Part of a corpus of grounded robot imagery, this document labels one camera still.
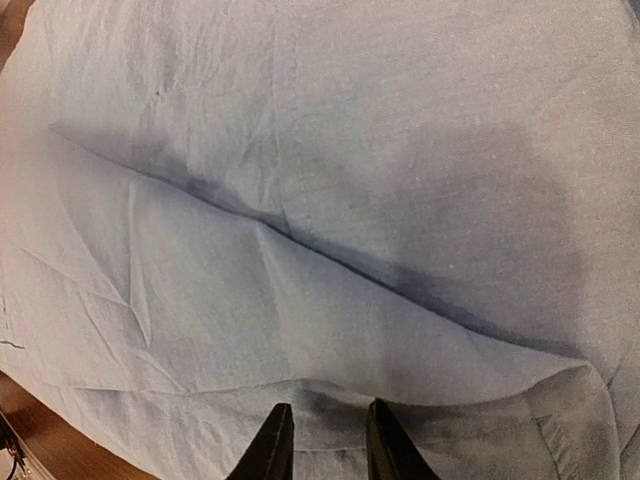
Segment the light blue shirt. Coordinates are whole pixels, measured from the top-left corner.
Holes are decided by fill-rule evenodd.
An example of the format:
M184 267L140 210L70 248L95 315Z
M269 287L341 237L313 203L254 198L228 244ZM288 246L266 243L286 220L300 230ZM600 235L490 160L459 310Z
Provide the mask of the light blue shirt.
M363 479L639 475L629 1L36 1L1 71L1 368L162 479L270 409Z

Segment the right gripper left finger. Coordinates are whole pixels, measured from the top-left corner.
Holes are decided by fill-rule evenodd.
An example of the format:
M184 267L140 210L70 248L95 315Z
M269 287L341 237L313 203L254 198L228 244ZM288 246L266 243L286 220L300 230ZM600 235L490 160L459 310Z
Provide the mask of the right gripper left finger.
M229 480L291 480L293 445L294 421L291 405L278 403L229 474Z

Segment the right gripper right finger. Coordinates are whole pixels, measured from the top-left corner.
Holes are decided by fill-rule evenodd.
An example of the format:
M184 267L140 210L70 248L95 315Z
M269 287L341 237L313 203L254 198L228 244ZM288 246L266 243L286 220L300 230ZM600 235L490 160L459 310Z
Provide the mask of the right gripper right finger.
M370 480L439 480L390 407L376 398L366 420Z

